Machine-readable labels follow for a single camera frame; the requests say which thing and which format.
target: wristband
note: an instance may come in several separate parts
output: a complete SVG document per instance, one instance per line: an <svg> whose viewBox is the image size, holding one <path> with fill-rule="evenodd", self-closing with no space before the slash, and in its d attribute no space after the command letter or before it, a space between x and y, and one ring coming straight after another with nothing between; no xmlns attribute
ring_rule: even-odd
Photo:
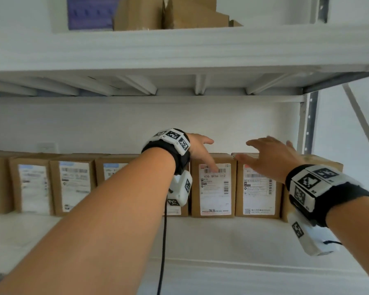
<svg viewBox="0 0 369 295"><path fill-rule="evenodd" d="M142 152L150 148L167 150L175 160L175 175L182 175L190 162L190 142L187 134L176 128L167 129L155 134L144 146Z"/></svg>
<svg viewBox="0 0 369 295"><path fill-rule="evenodd" d="M357 180L335 168L302 165L293 169L286 178L290 202L313 224L327 227L325 218L329 210L359 197L369 197Z"/></svg>

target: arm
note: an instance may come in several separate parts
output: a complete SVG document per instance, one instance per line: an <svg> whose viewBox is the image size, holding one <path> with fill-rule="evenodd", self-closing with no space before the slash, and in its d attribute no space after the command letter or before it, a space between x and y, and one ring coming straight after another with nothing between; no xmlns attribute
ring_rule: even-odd
<svg viewBox="0 0 369 295"><path fill-rule="evenodd" d="M188 136L191 155L217 168L203 146L213 141ZM0 283L0 294L135 294L174 172L171 154L146 150L52 228Z"/></svg>
<svg viewBox="0 0 369 295"><path fill-rule="evenodd" d="M260 151L259 158L239 154L236 159L281 183L285 182L291 170L305 164L291 142L284 145L277 139L267 137L248 141L247 145ZM369 275L369 197L331 208L327 224Z"/></svg>

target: person's left hand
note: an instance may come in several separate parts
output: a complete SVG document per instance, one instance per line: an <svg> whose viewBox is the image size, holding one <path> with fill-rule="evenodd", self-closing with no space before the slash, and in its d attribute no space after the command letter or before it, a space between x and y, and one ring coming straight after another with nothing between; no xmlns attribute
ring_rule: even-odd
<svg viewBox="0 0 369 295"><path fill-rule="evenodd" d="M213 157L209 154L208 150L205 148L204 144L213 144L214 140L197 133L187 133L189 138L190 146L190 156L195 159L201 159L212 172L217 173L219 168L214 162Z"/></svg>

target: wall outlet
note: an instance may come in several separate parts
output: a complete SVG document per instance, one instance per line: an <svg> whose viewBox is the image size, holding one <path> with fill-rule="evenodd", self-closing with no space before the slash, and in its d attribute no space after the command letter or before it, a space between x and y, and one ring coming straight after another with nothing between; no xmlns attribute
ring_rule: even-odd
<svg viewBox="0 0 369 295"><path fill-rule="evenodd" d="M59 146L57 143L38 143L37 144L37 152L43 153L60 153Z"/></svg>

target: cable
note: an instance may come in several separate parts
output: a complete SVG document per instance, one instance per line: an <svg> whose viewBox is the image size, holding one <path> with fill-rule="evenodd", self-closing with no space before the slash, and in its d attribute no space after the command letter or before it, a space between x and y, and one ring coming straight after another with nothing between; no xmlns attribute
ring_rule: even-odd
<svg viewBox="0 0 369 295"><path fill-rule="evenodd" d="M324 243L324 244L336 243L336 244L343 245L343 244L341 244L341 243L340 243L340 242L338 242L338 241L332 241L332 240L324 241L323 243Z"/></svg>
<svg viewBox="0 0 369 295"><path fill-rule="evenodd" d="M167 237L167 201L165 202L165 208L164 208L164 229L163 229L163 233L162 233L161 268L160 268L160 279L158 280L157 295L160 295L160 293L161 293L162 277L164 275L166 237Z"/></svg>

